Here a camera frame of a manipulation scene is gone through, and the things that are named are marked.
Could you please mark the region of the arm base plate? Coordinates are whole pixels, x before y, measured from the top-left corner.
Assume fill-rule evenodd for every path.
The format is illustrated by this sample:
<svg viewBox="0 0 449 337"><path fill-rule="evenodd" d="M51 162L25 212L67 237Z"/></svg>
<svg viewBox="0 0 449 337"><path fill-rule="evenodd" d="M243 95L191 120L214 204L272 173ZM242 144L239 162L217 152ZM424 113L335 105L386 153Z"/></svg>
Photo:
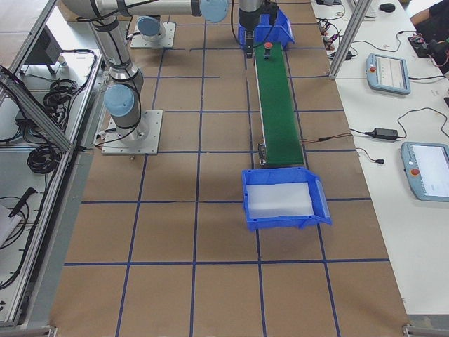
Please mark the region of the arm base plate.
<svg viewBox="0 0 449 337"><path fill-rule="evenodd" d="M141 34L138 27L132 35L130 47L133 49L167 49L172 48L175 39L175 22L160 22L159 30L154 35Z"/></svg>
<svg viewBox="0 0 449 337"><path fill-rule="evenodd" d="M110 117L108 128L114 128L115 131L106 134L101 152L104 155L157 155L162 119L163 110L145 110L137 128L122 138L128 131L117 128Z"/></svg>

